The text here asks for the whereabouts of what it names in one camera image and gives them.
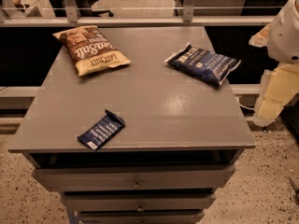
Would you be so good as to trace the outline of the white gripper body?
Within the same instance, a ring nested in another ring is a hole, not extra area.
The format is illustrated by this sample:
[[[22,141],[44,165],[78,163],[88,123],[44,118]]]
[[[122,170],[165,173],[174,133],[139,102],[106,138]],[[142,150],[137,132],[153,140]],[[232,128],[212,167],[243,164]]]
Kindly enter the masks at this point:
[[[266,87],[265,100],[271,103],[288,104],[299,92],[299,65],[280,63],[271,73]]]

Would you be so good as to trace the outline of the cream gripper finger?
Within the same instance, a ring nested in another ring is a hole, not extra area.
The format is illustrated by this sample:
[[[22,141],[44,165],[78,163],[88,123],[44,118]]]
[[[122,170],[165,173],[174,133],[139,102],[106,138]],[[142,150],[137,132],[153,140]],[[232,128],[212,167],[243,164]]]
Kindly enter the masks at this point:
[[[253,35],[250,38],[249,44],[257,48],[266,47],[268,44],[269,29],[270,25],[265,25],[265,27],[262,30],[260,30],[257,34]]]
[[[282,112],[284,104],[273,99],[259,97],[254,106],[253,123],[260,127],[269,126]]]

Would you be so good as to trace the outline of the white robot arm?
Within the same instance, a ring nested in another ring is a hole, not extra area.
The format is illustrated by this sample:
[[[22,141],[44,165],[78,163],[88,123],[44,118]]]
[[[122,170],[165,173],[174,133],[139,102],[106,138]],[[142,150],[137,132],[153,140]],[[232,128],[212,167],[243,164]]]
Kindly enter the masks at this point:
[[[253,123],[265,127],[299,93],[299,0],[289,0],[249,44],[266,47],[268,56],[278,62],[273,71],[263,72],[254,106]]]

